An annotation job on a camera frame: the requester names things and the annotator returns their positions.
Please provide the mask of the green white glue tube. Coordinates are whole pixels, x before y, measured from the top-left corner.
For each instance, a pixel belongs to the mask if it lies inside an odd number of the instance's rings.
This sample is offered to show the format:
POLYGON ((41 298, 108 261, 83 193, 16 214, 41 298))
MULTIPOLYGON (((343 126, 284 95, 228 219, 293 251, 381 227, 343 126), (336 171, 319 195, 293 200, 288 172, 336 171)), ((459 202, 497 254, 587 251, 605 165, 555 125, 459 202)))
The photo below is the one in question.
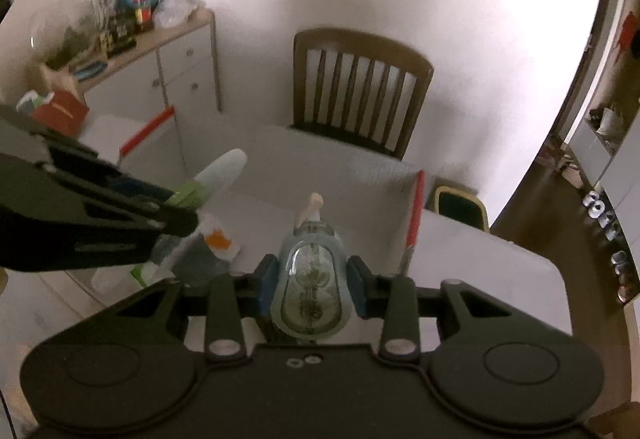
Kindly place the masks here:
POLYGON ((196 286, 227 269, 239 247, 205 206, 239 179, 247 162, 243 150, 232 148, 183 183, 167 205, 185 218, 163 229, 148 257, 132 266, 97 269, 91 288, 104 296, 125 296, 169 279, 196 286))

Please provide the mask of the red paper bag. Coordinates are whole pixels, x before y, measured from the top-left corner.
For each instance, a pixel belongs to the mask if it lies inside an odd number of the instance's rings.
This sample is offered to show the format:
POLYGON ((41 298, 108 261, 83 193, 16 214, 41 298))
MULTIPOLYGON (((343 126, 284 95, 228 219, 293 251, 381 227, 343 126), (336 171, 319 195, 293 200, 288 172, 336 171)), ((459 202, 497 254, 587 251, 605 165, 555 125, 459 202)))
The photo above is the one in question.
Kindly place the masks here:
POLYGON ((89 107, 66 90, 54 90, 30 117, 63 136, 76 138, 89 113, 89 107))

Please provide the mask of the red cardboard box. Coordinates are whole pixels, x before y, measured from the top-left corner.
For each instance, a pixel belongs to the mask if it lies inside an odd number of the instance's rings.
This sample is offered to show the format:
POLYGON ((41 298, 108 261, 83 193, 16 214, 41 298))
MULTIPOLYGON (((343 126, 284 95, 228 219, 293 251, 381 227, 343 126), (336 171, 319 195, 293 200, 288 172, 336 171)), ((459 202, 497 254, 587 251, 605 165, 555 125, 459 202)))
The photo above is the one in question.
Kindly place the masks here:
POLYGON ((397 271, 405 248, 419 173, 378 153, 294 129, 250 125, 215 115, 190 134, 171 116, 122 157, 119 167, 137 179, 176 191, 234 148, 247 163, 239 177, 204 206, 241 246, 231 269, 250 272, 277 254, 311 194, 322 195, 323 220, 346 254, 376 272, 397 271))

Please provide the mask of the white sideboard cabinet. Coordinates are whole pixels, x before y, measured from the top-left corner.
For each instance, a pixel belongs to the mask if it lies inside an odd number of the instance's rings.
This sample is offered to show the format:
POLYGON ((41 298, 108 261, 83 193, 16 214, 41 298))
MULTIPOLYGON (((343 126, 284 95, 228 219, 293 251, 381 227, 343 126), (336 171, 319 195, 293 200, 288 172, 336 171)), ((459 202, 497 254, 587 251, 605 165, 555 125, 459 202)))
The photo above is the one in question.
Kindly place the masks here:
POLYGON ((81 80, 66 68, 41 64, 41 79, 49 89, 73 93, 98 114, 149 120, 169 105, 198 113, 219 110, 215 17, 209 9, 200 6, 185 23, 145 32, 134 48, 96 60, 106 64, 96 76, 81 80))

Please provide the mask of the dark square stool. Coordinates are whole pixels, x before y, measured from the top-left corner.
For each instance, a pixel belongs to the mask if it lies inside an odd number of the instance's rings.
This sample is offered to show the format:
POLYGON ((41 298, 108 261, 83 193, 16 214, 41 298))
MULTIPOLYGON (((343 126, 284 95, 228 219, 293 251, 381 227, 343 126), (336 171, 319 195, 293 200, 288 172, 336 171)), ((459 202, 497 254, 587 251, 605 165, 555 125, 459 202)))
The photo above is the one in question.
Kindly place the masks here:
POLYGON ((435 188, 433 207, 436 214, 488 232, 489 223, 485 205, 471 193, 441 185, 435 188))

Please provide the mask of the clear plastic bag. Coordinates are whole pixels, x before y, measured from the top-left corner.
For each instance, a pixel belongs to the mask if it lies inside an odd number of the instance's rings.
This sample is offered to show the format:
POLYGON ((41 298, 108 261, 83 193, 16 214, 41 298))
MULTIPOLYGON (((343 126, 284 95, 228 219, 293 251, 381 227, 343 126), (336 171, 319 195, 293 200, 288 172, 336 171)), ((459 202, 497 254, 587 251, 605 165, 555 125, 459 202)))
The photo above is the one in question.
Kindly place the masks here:
POLYGON ((198 8, 198 0, 160 0, 153 12, 156 29, 174 28, 184 24, 198 8))

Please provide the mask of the wooden chair behind table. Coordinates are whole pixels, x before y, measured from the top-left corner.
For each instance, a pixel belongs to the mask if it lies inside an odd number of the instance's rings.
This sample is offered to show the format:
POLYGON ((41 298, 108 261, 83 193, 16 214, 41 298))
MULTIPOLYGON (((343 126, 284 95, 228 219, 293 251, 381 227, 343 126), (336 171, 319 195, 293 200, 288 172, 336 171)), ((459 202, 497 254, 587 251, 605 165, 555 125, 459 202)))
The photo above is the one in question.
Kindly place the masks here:
POLYGON ((425 56, 390 38, 303 30, 293 42, 291 127, 402 159, 433 76, 425 56))

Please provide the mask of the white wall cabinet unit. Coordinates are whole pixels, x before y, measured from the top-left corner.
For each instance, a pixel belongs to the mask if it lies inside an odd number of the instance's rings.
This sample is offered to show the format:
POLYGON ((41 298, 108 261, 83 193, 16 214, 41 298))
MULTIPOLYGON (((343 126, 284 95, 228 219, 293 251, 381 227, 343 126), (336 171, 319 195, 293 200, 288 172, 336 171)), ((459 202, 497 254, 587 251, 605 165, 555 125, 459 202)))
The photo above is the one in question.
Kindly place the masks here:
POLYGON ((587 188, 605 195, 629 243, 639 240, 639 13, 617 29, 596 92, 570 139, 587 188))

